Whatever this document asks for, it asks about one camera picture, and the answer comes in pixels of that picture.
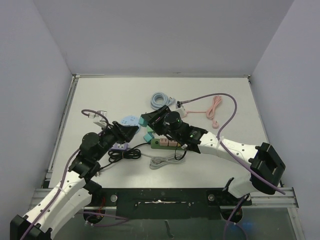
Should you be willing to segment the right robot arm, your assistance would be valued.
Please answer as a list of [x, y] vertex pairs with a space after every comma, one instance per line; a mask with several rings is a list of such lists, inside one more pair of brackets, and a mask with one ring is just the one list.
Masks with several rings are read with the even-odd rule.
[[279, 183], [286, 166], [269, 143], [257, 146], [225, 139], [183, 122], [180, 114], [167, 106], [142, 114], [139, 123], [143, 127], [150, 127], [157, 135], [176, 141], [184, 150], [217, 156], [244, 167], [248, 173], [231, 177], [224, 187], [222, 197], [227, 204], [233, 205], [252, 192], [267, 195], [285, 193]]

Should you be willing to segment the pink charger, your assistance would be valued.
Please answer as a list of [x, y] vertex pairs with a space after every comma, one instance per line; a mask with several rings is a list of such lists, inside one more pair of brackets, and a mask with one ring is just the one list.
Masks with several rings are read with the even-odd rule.
[[166, 146], [168, 146], [168, 144], [169, 144], [169, 140], [167, 138], [161, 138], [159, 140], [159, 145], [162, 147], [166, 147]]
[[175, 140], [169, 140], [168, 141], [168, 146], [169, 147], [176, 147], [178, 143]]

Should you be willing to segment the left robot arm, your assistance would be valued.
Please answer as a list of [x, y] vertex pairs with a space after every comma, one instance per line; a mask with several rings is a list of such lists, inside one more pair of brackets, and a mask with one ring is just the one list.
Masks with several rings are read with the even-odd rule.
[[10, 222], [11, 240], [52, 240], [79, 210], [102, 199], [101, 186], [92, 180], [99, 172], [99, 160], [116, 143], [129, 143], [138, 126], [123, 126], [114, 121], [100, 133], [89, 132], [79, 149], [69, 158], [62, 179], [33, 209]]

